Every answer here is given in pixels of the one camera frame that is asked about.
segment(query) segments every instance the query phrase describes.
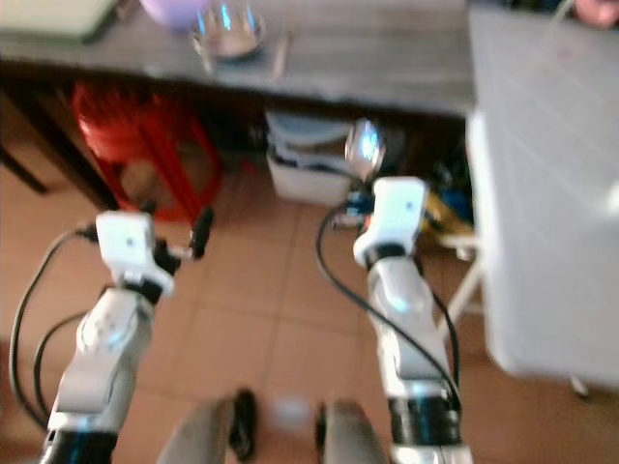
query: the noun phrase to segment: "wooden table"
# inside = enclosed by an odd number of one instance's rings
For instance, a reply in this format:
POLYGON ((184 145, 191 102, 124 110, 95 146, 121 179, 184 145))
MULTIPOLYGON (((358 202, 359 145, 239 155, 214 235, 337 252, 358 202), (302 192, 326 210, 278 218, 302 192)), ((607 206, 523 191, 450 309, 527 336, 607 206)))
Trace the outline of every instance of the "wooden table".
POLYGON ((50 147, 54 161, 101 207, 115 201, 95 170, 32 96, 76 80, 122 82, 192 100, 257 104, 399 122, 421 115, 461 121, 475 103, 464 0, 252 0, 267 40, 255 56, 208 75, 187 34, 141 9, 90 43, 0 36, 0 78, 10 101, 50 147), (293 27, 285 71, 274 62, 293 27))

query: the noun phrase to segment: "black cable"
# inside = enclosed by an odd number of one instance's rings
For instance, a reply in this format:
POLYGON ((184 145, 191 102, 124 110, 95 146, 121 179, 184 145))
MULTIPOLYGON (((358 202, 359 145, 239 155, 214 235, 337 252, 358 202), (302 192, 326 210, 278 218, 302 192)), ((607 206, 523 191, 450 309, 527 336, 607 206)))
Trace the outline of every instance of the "black cable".
POLYGON ((37 283, 41 279, 45 268, 49 264, 49 261, 54 256, 56 251, 68 242, 70 239, 78 236, 77 231, 67 232, 60 237, 58 237, 52 245, 47 250, 39 269, 35 273, 35 276, 28 285, 26 292, 23 297, 21 297, 21 301, 19 302, 19 306, 17 307, 17 313, 15 314, 15 321, 13 322, 13 330, 11 332, 11 347, 9 353, 9 380, 11 382, 11 389, 15 395, 15 398, 21 405, 21 407, 25 410, 26 414, 30 416, 30 418, 43 430, 47 430, 46 421, 38 414, 35 407, 32 405, 30 400, 26 397, 24 393, 21 382, 19 381, 19 370, 18 370, 18 348, 19 348, 19 332, 21 330, 21 321, 23 319, 23 315, 25 313, 26 307, 28 306, 28 301, 34 292, 37 283))
POLYGON ((447 329, 449 330, 449 339, 452 343, 452 359, 454 360, 454 382, 457 386, 460 386, 460 346, 459 341, 457 340, 457 331, 454 322, 452 321, 451 316, 449 315, 449 310, 443 303, 443 301, 436 295, 434 290, 432 290, 432 297, 434 298, 434 302, 443 313, 443 317, 445 317, 445 323, 447 324, 447 329))
POLYGON ((336 208, 332 209, 327 213, 322 219, 320 224, 320 228, 318 229, 318 235, 316 237, 315 249, 316 249, 316 258, 318 260, 318 267, 322 274, 336 287, 340 292, 348 298, 350 301, 355 303, 357 306, 360 306, 363 310, 370 313, 374 318, 378 319, 381 324, 384 324, 390 327, 396 334, 401 336, 404 340, 410 343, 416 350, 418 350, 421 355, 426 358, 426 360, 441 374, 441 377, 445 380, 447 385, 449 386, 451 399, 453 401, 453 407, 456 411, 461 411, 461 402, 459 397, 459 392, 457 389, 457 385, 454 383, 454 380, 450 376, 449 372, 440 364, 436 358, 431 355, 418 341, 413 339, 410 335, 408 335, 405 331, 403 331, 400 327, 394 324, 391 320, 383 316, 380 312, 374 309, 371 304, 366 302, 364 298, 360 295, 356 294, 350 288, 348 288, 344 283, 342 283, 327 267, 325 262, 323 253, 322 253, 322 240, 324 237, 325 230, 327 229, 327 225, 329 222, 340 212, 345 209, 345 204, 339 205, 336 208))
POLYGON ((300 169, 325 172, 327 174, 336 174, 341 177, 346 177, 353 182, 360 181, 359 176, 357 174, 352 174, 345 169, 338 169, 336 167, 328 166, 326 164, 308 164, 303 167, 300 167, 300 169))
POLYGON ((41 388, 41 364, 43 362, 45 346, 47 345, 49 340, 54 336, 54 334, 56 334, 56 332, 58 332, 60 329, 62 329, 66 325, 71 324, 71 322, 83 318, 85 314, 86 312, 78 312, 77 314, 74 314, 73 316, 69 316, 63 319, 62 321, 60 321, 58 324, 53 326, 51 329, 49 329, 45 333, 44 337, 39 342, 39 346, 37 347, 37 353, 35 354, 35 363, 33 366, 35 396, 37 397, 37 404, 39 405, 39 408, 41 409, 41 411, 43 411, 48 421, 49 421, 49 416, 51 414, 51 410, 45 403, 43 389, 41 388))

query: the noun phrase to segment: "floor tile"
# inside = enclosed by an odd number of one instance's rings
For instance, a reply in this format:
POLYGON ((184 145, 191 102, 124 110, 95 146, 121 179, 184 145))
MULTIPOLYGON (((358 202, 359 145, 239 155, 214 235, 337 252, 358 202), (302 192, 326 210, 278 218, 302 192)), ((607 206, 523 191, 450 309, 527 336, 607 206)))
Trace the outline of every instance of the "floor tile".
POLYGON ((5 201, 0 213, 0 261, 36 266, 53 240, 79 224, 94 220, 96 213, 87 200, 66 192, 53 194, 45 201, 5 201))
POLYGON ((475 453, 473 453, 473 462, 475 464, 517 464, 516 461, 497 461, 496 459, 486 458, 475 453))
POLYGON ((585 404, 560 382, 508 377, 486 357, 463 360, 463 436, 499 461, 610 464, 619 455, 619 400, 585 404))
POLYGON ((176 425, 194 407, 186 399, 137 390, 118 439, 114 464, 157 462, 176 425))
MULTIPOLYGON (((8 337, 13 327, 17 304, 25 290, 26 282, 30 278, 30 273, 26 273, 26 275, 26 278, 18 281, 18 286, 2 292, 1 334, 3 336, 8 337)), ((62 319, 90 310, 94 306, 101 288, 101 285, 93 285, 92 288, 74 288, 70 282, 61 277, 49 277, 42 280, 22 319, 19 339, 20 357, 31 362, 44 334, 62 319)), ((74 353, 76 327, 77 322, 72 323, 50 340, 49 347, 45 351, 46 363, 56 367, 64 367, 67 364, 74 353)))
POLYGON ((137 386, 151 392, 169 392, 172 375, 197 317, 195 299, 173 296, 157 306, 150 345, 137 371, 137 386))
POLYGON ((355 397, 371 421, 375 432, 380 436, 390 437, 389 405, 378 370, 376 337, 364 336, 360 343, 360 368, 355 397))
POLYGON ((457 259, 455 253, 445 255, 443 260, 443 298, 446 302, 454 296, 470 267, 471 263, 457 259))
POLYGON ((281 430, 258 434, 255 464, 314 464, 317 452, 313 440, 281 430))
MULTIPOLYGON (((3 122, 9 121, 10 118, 3 117, 3 122)), ((14 158, 17 158, 33 175, 37 177, 42 183, 54 191, 59 186, 67 185, 67 182, 63 175, 49 162, 42 154, 42 152, 34 144, 28 140, 19 139, 19 137, 12 139, 5 136, 2 132, 2 143, 14 158)), ((13 173, 8 169, 2 168, 2 182, 0 183, 0 191, 5 192, 11 189, 12 192, 18 192, 19 197, 17 201, 37 199, 41 196, 28 188, 22 183, 13 173)))
POLYGON ((484 317, 462 314, 456 322, 457 338, 462 356, 483 356, 486 353, 484 317))
MULTIPOLYGON (((38 403, 36 403, 35 396, 33 365, 30 362, 20 362, 18 371, 19 381, 21 383, 24 393, 30 399, 32 404, 35 405, 37 411, 40 411, 38 406, 36 406, 38 403)), ((40 376, 41 389, 44 397, 44 402, 48 410, 51 410, 51 408, 53 407, 56 395, 58 394, 58 389, 60 387, 60 380, 62 379, 63 374, 63 368, 58 368, 53 365, 49 365, 49 363, 47 362, 43 362, 40 376)))
POLYGON ((349 396, 356 372, 357 337, 280 322, 266 380, 272 401, 313 405, 331 395, 349 396))
POLYGON ((226 224, 232 205, 234 205, 238 196, 242 179, 243 175, 237 172, 225 172, 223 174, 220 191, 213 205, 213 212, 215 213, 214 230, 217 230, 220 224, 226 224))
MULTIPOLYGON (((9 148, 10 154, 12 155, 14 152, 9 148)), ((56 186, 50 185, 50 182, 47 178, 41 177, 38 173, 34 172, 34 170, 30 171, 33 175, 37 176, 37 179, 44 183, 48 188, 55 188, 56 186)), ((24 183, 22 183, 11 171, 9 171, 6 167, 0 167, 0 198, 14 198, 16 203, 29 203, 33 201, 37 201, 40 196, 35 191, 28 188, 24 183)))
POLYGON ((299 205, 277 196, 268 171, 244 175, 229 214, 220 222, 225 232, 289 245, 299 205))
MULTIPOLYGON (((9 384, 8 359, 9 343, 3 341, 0 347, 0 405, 2 405, 0 414, 0 462, 13 464, 39 457, 45 436, 26 416, 13 397, 9 384)), ((21 362, 19 373, 24 392, 34 400, 32 364, 21 362)), ((49 405, 53 403, 61 375, 61 371, 49 368, 44 368, 42 372, 44 396, 49 405)))
POLYGON ((429 287, 436 295, 438 295, 445 304, 445 269, 444 269, 445 254, 442 251, 420 250, 419 258, 421 260, 424 279, 429 287))
MULTIPOLYGON (((330 211, 330 208, 317 205, 302 205, 299 213, 299 222, 294 236, 295 247, 314 249, 316 234, 322 219, 330 211)), ((354 228, 328 229, 324 236, 324 247, 327 252, 338 250, 344 253, 352 253, 352 247, 358 232, 354 228)))
MULTIPOLYGON (((334 259, 334 256, 330 256, 330 259, 339 263, 338 257, 334 259)), ((349 269, 351 272, 342 278, 346 282, 353 281, 355 290, 359 291, 359 281, 364 280, 365 272, 361 268, 349 269)), ((286 277, 281 317, 355 333, 361 316, 361 309, 349 302, 320 273, 313 251, 295 247, 286 277)))
POLYGON ((288 259, 288 246, 223 234, 205 260, 209 270, 200 290, 205 306, 274 315, 288 259))
POLYGON ((259 387, 263 381, 276 323, 240 314, 225 306, 199 308, 182 344, 172 389, 192 398, 207 398, 259 387))

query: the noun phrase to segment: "white plastic container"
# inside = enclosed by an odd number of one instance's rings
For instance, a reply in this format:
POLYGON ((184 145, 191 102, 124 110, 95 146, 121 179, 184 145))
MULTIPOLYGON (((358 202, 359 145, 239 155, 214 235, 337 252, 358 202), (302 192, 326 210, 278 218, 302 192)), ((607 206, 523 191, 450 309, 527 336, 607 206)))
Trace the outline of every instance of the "white plastic container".
POLYGON ((265 116, 271 134, 279 143, 298 147, 320 145, 346 138, 352 129, 352 124, 334 119, 309 118, 270 111, 267 111, 265 116))
POLYGON ((350 178, 341 174, 280 164, 271 153, 267 161, 277 194, 288 200, 336 206, 350 188, 350 178))

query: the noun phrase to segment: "purple container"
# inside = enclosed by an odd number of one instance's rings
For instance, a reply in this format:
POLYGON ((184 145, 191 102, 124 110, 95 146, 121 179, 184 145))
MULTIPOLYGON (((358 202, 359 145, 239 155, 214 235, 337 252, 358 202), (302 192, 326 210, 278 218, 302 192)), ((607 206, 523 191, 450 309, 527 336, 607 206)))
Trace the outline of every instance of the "purple container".
POLYGON ((187 31, 192 27, 198 13, 213 0, 140 0, 144 10, 158 24, 187 31))

